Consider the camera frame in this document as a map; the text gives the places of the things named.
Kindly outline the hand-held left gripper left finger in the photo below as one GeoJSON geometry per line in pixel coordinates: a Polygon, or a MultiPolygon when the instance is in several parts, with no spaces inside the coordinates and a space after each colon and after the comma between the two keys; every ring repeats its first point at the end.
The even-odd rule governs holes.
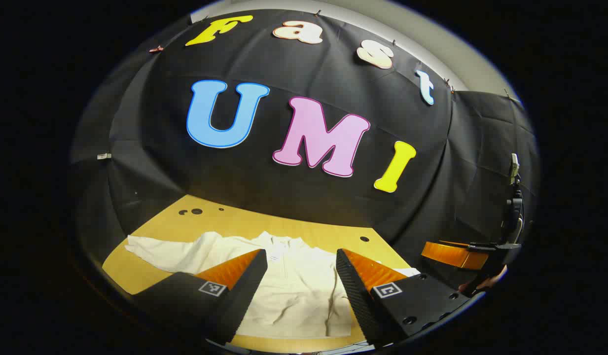
{"type": "Polygon", "coordinates": [[[182,337],[231,342],[268,268],[255,249],[198,274],[176,272],[132,296],[152,321],[182,337]]]}

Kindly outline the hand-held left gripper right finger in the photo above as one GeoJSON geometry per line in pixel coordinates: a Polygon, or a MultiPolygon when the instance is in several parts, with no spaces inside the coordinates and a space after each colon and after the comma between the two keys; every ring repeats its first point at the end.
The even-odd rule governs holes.
{"type": "Polygon", "coordinates": [[[434,277],[406,276],[357,252],[337,251],[337,272],[367,342],[416,341],[474,305],[434,277]]]}

